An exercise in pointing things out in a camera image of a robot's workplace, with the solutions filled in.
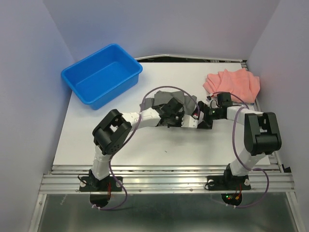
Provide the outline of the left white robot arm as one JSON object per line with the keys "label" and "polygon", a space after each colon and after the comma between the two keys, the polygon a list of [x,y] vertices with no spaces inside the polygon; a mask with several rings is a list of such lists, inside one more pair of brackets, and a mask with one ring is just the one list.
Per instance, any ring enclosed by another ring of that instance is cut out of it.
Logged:
{"label": "left white robot arm", "polygon": [[89,170],[87,184],[96,190],[107,186],[110,175],[109,162],[120,151],[130,134],[137,129],[179,125],[184,116],[184,106],[176,98],[161,106],[153,106],[139,113],[120,113],[111,110],[94,128],[95,159]]}

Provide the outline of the grey skirt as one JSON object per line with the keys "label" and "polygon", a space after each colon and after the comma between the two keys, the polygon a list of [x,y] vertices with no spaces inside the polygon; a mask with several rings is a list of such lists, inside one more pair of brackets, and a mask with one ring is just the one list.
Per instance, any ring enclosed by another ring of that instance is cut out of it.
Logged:
{"label": "grey skirt", "polygon": [[194,100],[197,100],[197,97],[194,95],[192,95],[192,98],[190,98],[182,91],[167,92],[160,90],[157,91],[153,97],[147,97],[144,100],[144,103],[140,104],[140,107],[142,110],[146,110],[154,106],[163,106],[164,104],[167,104],[172,98],[176,98],[183,105],[183,110],[186,115],[191,115],[197,107],[194,102]]}

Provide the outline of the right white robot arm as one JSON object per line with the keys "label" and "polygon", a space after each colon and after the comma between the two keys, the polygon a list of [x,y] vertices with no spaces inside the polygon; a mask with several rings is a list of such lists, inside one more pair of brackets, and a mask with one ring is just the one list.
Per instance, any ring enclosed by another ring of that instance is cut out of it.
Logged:
{"label": "right white robot arm", "polygon": [[243,187],[250,190],[248,174],[256,164],[282,146],[277,117],[273,112],[258,112],[240,105],[234,105],[231,93],[220,92],[217,96],[217,107],[198,102],[194,115],[203,116],[198,124],[199,129],[212,129],[214,120],[233,121],[232,137],[235,138],[236,125],[244,126],[244,149],[235,152],[236,159],[227,165],[223,175],[207,176],[205,188],[208,190],[234,190]]}

